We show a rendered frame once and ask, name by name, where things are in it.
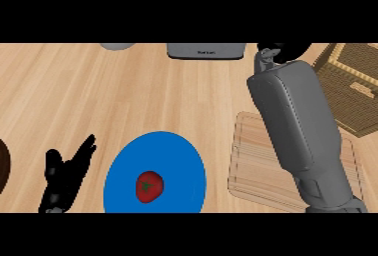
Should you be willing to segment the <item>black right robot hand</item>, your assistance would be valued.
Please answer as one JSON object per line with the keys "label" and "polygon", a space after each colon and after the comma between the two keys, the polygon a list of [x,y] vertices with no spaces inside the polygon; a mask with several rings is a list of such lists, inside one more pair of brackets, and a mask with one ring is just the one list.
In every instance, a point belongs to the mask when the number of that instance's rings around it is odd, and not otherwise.
{"label": "black right robot hand", "polygon": [[295,60],[307,51],[310,43],[305,42],[289,42],[289,43],[258,43],[258,50],[279,49],[277,55],[273,57],[273,62],[283,64],[287,61]]}

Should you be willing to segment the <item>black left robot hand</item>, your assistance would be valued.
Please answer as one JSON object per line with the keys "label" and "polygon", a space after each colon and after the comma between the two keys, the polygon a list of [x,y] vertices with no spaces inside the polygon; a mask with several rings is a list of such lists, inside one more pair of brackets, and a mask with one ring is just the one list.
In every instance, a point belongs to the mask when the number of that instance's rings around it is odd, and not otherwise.
{"label": "black left robot hand", "polygon": [[44,178],[47,186],[38,206],[39,213],[45,213],[45,210],[54,207],[63,209],[63,213],[69,210],[95,151],[94,140],[94,135],[90,135],[70,160],[62,160],[56,149],[45,152]]}

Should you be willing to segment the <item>brown wicker basket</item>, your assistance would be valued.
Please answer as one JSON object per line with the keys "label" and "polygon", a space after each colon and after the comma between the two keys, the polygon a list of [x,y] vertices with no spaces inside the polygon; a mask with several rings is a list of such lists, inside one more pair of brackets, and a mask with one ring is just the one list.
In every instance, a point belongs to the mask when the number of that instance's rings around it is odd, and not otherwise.
{"label": "brown wicker basket", "polygon": [[330,43],[317,74],[339,127],[355,137],[378,131],[378,43]]}

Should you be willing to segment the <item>pale wooden cutting board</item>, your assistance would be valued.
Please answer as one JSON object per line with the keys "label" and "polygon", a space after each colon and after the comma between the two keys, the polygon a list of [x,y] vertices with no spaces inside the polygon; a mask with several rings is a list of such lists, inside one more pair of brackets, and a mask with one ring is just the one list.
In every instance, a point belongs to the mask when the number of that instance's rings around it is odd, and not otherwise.
{"label": "pale wooden cutting board", "polygon": [[236,116],[227,189],[234,197],[286,212],[307,208],[292,176],[280,168],[262,119],[248,112]]}

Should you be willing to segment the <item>dark brown round object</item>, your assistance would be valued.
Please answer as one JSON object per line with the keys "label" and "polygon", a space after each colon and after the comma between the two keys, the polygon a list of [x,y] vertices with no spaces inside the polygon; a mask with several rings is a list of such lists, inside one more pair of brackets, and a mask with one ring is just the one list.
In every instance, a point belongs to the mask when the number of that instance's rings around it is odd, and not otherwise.
{"label": "dark brown round object", "polygon": [[0,139],[0,194],[4,190],[10,175],[10,153],[5,143]]}

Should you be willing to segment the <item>grey rectangular appliance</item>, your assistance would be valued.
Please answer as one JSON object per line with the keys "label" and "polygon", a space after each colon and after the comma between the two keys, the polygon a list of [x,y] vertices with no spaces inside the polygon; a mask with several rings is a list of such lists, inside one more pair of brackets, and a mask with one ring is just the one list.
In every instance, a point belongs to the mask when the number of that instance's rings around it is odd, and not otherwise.
{"label": "grey rectangular appliance", "polygon": [[168,43],[166,54],[174,59],[237,60],[245,46],[245,43]]}

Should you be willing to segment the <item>red tomato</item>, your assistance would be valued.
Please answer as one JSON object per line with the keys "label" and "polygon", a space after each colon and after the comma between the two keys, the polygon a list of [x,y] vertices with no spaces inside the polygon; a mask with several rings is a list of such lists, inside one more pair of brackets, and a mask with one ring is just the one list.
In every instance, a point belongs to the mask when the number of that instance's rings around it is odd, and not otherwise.
{"label": "red tomato", "polygon": [[135,197],[141,203],[150,203],[162,194],[163,180],[153,171],[146,171],[138,175],[135,181]]}

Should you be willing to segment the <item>blue round plate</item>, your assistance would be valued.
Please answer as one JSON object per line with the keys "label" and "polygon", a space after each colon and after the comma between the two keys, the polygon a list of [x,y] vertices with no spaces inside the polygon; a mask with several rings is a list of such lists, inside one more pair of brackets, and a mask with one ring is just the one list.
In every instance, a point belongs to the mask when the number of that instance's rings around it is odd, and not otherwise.
{"label": "blue round plate", "polygon": [[206,175],[197,151],[171,132],[150,132],[121,150],[109,168],[106,213],[197,213]]}

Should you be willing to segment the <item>grey round object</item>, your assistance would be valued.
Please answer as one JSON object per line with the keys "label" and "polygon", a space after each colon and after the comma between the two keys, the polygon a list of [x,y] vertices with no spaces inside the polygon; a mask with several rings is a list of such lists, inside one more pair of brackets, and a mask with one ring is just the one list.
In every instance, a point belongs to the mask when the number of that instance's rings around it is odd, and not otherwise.
{"label": "grey round object", "polygon": [[135,43],[100,43],[100,46],[110,51],[128,49]]}

